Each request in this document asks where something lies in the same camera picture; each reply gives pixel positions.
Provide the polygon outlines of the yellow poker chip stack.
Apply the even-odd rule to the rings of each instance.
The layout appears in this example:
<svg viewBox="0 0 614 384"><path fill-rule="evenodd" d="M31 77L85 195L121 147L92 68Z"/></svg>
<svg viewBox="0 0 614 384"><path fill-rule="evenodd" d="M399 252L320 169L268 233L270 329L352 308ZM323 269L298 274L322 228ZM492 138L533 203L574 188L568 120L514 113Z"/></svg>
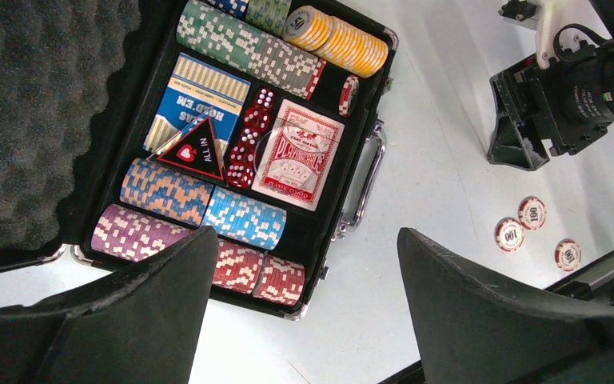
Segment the yellow poker chip stack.
<svg viewBox="0 0 614 384"><path fill-rule="evenodd" d="M382 69L389 56L389 47L383 40L313 6L301 6L292 12L281 37L362 78Z"/></svg>

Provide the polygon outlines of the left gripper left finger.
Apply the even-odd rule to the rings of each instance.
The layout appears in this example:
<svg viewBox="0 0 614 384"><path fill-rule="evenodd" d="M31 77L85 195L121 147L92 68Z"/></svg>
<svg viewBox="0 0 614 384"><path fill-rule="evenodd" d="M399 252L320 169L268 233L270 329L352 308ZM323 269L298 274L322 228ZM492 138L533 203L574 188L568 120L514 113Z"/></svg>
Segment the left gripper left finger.
<svg viewBox="0 0 614 384"><path fill-rule="evenodd" d="M32 306L0 308L0 383L187 383L217 234Z"/></svg>

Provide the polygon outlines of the green poker chip stack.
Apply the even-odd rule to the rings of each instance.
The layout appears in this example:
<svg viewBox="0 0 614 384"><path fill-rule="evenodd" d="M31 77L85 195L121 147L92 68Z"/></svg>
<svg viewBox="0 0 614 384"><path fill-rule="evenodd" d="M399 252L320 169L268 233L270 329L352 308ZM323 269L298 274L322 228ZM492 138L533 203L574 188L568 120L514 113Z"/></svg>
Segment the green poker chip stack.
<svg viewBox="0 0 614 384"><path fill-rule="evenodd" d="M276 37L204 2L189 1L179 18L177 42L222 64L251 74Z"/></svg>

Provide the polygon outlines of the white red chip stack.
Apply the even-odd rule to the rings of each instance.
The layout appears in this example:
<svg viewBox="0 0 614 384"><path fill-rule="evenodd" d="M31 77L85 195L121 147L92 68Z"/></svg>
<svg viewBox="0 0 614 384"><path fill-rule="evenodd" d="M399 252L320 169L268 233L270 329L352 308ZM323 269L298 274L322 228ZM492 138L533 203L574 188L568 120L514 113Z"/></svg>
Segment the white red chip stack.
<svg viewBox="0 0 614 384"><path fill-rule="evenodd" d="M542 174L486 161L461 101L434 94L418 78L399 80L382 100L387 152L361 227L343 251L380 255L394 249L402 227L419 230L450 250L505 273L558 274L556 244L567 237ZM537 196L545 225L526 231L523 246L503 251L498 222L516 217L520 202Z"/></svg>

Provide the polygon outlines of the clear round dealer button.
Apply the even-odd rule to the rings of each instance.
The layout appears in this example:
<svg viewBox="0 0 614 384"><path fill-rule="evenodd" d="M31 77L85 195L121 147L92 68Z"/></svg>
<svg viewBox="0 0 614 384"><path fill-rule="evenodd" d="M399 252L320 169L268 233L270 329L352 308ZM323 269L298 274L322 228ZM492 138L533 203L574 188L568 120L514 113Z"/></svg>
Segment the clear round dealer button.
<svg viewBox="0 0 614 384"><path fill-rule="evenodd" d="M315 190L325 176L331 152L338 141L295 126L272 132L261 160L258 182L266 188L274 182L298 190Z"/></svg>

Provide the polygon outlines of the black poker set case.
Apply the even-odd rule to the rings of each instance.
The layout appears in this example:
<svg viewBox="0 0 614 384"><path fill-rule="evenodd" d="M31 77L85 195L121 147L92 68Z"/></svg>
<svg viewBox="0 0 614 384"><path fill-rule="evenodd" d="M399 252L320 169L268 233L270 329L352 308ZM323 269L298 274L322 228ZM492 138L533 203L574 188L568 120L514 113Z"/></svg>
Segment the black poker set case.
<svg viewBox="0 0 614 384"><path fill-rule="evenodd" d="M0 1L0 273L71 246L92 267L177 55L183 1Z"/></svg>

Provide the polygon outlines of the blue white chip stack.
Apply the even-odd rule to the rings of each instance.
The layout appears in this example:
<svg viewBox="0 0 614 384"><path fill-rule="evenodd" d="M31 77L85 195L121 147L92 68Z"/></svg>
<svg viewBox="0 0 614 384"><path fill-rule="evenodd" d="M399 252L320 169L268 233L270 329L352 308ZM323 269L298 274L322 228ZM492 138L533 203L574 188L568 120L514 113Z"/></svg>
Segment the blue white chip stack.
<svg viewBox="0 0 614 384"><path fill-rule="evenodd" d="M243 19L247 11L248 0L208 0L208 3L222 12L233 15L235 18Z"/></svg>

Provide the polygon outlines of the grey white chip stack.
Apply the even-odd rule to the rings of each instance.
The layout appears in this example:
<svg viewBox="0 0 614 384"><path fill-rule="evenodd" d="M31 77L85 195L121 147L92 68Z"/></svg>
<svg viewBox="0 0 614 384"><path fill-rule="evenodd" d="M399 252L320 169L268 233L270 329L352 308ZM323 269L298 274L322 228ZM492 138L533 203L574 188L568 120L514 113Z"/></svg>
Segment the grey white chip stack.
<svg viewBox="0 0 614 384"><path fill-rule="evenodd" d="M276 88L310 100L327 61L265 32L251 56L250 74Z"/></svg>

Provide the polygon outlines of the black all-in triangle marker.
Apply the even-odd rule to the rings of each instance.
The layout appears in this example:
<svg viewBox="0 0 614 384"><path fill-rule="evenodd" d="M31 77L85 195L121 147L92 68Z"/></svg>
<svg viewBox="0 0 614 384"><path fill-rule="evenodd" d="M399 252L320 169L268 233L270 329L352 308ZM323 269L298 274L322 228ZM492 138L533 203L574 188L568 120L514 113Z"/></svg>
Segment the black all-in triangle marker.
<svg viewBox="0 0 614 384"><path fill-rule="evenodd" d="M215 185L228 186L224 159L228 142L217 136L216 127L213 109L207 108L147 160Z"/></svg>

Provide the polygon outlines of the red playing card deck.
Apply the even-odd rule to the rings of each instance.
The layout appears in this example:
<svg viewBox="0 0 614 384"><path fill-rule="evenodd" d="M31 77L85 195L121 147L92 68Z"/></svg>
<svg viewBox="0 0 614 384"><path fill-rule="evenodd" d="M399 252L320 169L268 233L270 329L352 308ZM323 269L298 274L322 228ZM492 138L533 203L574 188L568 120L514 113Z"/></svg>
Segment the red playing card deck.
<svg viewBox="0 0 614 384"><path fill-rule="evenodd" d="M316 211L344 130L344 123L284 99L251 190Z"/></svg>

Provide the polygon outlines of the blue patterned card deck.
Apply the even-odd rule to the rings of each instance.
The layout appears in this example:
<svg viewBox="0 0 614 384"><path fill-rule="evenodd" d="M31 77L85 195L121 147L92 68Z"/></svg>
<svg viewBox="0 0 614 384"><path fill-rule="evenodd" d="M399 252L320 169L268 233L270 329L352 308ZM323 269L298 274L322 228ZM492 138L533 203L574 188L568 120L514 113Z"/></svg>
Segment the blue patterned card deck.
<svg viewBox="0 0 614 384"><path fill-rule="evenodd" d="M154 152L199 118L213 120L216 148L225 152L251 82L180 53L142 148Z"/></svg>

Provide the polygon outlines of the red dice in case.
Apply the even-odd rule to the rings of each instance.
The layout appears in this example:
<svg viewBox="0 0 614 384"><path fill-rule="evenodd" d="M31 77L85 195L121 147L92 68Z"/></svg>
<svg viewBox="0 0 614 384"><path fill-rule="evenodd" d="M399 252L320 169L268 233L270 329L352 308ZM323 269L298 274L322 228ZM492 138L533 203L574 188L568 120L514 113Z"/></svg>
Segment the red dice in case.
<svg viewBox="0 0 614 384"><path fill-rule="evenodd" d="M276 93L261 87L252 106L244 113L240 134L229 150L226 166L226 177L231 186L238 189L251 187L256 173L257 148L272 126L270 112L275 102Z"/></svg>

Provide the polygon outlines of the red white chip row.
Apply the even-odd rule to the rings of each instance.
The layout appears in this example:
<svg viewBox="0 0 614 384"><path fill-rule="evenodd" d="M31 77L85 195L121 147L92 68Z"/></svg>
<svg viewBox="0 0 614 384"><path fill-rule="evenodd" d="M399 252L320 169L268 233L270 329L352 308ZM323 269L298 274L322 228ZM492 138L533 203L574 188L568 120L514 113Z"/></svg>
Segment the red white chip row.
<svg viewBox="0 0 614 384"><path fill-rule="evenodd" d="M142 262L164 252L184 250L193 230L124 206L107 206L90 236L90 248L127 262ZM212 284L282 306L298 304L307 283L306 268L268 252L217 238L208 255L217 251L210 267Z"/></svg>

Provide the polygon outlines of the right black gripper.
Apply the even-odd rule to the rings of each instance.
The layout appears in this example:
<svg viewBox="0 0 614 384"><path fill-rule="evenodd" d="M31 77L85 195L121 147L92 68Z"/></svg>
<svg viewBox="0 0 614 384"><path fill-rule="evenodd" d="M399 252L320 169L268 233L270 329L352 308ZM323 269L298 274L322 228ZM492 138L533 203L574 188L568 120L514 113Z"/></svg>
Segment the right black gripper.
<svg viewBox="0 0 614 384"><path fill-rule="evenodd" d="M486 154L493 165L536 171L551 157L575 155L614 123L614 42L582 42L581 60L530 56L490 79L496 127Z"/></svg>

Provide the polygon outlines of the light blue chip stack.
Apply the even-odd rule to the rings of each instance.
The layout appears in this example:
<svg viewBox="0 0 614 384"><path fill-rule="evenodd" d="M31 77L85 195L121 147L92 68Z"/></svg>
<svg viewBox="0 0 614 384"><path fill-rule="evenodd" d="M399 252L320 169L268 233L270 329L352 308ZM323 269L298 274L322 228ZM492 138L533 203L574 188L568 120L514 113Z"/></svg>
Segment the light blue chip stack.
<svg viewBox="0 0 614 384"><path fill-rule="evenodd" d="M286 222L287 212L282 208L215 186L201 224L227 238L273 250Z"/></svg>

